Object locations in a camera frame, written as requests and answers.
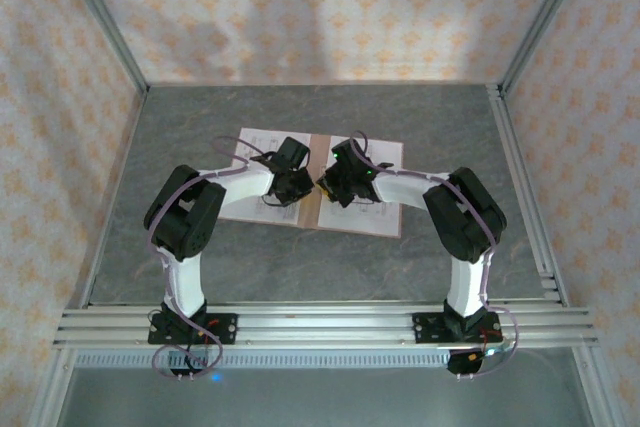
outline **robotic arm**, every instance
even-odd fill
[[[490,248],[489,239],[456,195],[444,185],[426,180],[447,179],[459,189],[489,227],[497,243],[506,228],[506,218],[476,175],[467,168],[451,174],[424,174],[424,177],[420,173],[408,176],[379,172],[371,168],[370,159],[365,157],[359,145],[351,144],[349,140],[335,146],[332,152],[336,162],[316,182],[329,200],[339,202],[342,207],[347,207],[356,197],[373,202],[397,202],[430,213],[442,244],[451,254],[451,287],[438,320],[446,330],[444,337],[452,342],[465,341],[477,338],[478,329],[492,329],[487,325],[492,326],[497,316],[487,312],[480,299],[483,260]],[[300,168],[307,155],[306,146],[287,138],[278,152],[253,157],[246,171],[224,177],[225,170],[221,170],[218,171],[220,176],[211,181],[203,179],[187,189],[161,219],[153,233],[153,243],[170,259],[171,291],[187,317],[194,320],[206,311],[200,286],[200,253],[211,238],[220,208],[246,197],[265,194],[275,195],[282,205],[302,199],[313,188],[306,168]],[[145,227],[149,228],[173,192],[205,173],[208,171],[178,167],[149,209]],[[168,300],[166,294],[163,313],[171,316]]]

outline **glass panel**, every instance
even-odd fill
[[[503,370],[473,381],[429,368],[220,369],[215,379],[76,369],[58,425],[591,425],[570,349],[521,350]]]

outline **paper sheet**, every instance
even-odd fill
[[[311,134],[245,128],[240,131],[240,138],[242,140],[246,140],[250,144],[255,145],[263,152],[278,150],[280,144],[282,144],[284,139],[287,137],[293,137],[307,147],[311,143]],[[244,157],[245,159],[258,155],[258,153],[253,149],[239,142],[236,146],[235,154],[240,157]],[[241,162],[239,160],[234,160],[231,165],[239,167]],[[265,200],[271,203],[278,203],[278,200],[275,197],[265,197]],[[233,204],[225,205],[220,211],[219,217],[230,220],[266,222],[280,225],[297,225],[299,215],[299,202],[291,204],[288,207],[269,207],[261,198],[258,197],[254,199],[243,199],[238,202],[234,202]]]
[[[331,137],[331,148],[347,137]],[[369,140],[366,155],[374,164],[393,163],[393,169],[402,167],[402,144],[383,140]],[[325,169],[335,163],[331,150],[327,153]],[[321,229],[368,233],[387,237],[400,237],[400,204],[375,203],[356,198],[346,209],[323,196],[318,215]]]

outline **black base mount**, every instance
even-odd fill
[[[207,303],[190,317],[190,320],[207,329],[224,345],[234,344],[238,330],[237,314],[217,314],[207,312]],[[178,314],[162,303],[161,310],[149,319],[148,342],[150,345],[201,345],[211,343],[211,339],[187,325]]]
[[[418,312],[412,319],[416,344],[483,344],[485,340],[487,343],[503,340],[498,314],[484,307],[469,317],[462,317],[445,300],[443,312]]]
[[[443,312],[412,315],[416,344],[489,344],[503,341],[500,318],[482,307],[462,317],[444,301]],[[483,349],[451,350],[447,370],[455,375],[475,374],[486,352]]]

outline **enclosure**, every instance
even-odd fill
[[[220,425],[637,425],[639,0],[0,8],[10,424],[209,425],[176,416],[202,402]],[[157,378],[143,218],[176,166],[228,167],[212,141],[243,128],[359,129],[403,168],[476,172],[508,223],[489,297],[520,319],[513,362],[460,381],[415,342],[451,260],[403,206],[387,237],[218,220],[202,290],[236,344],[215,378]]]

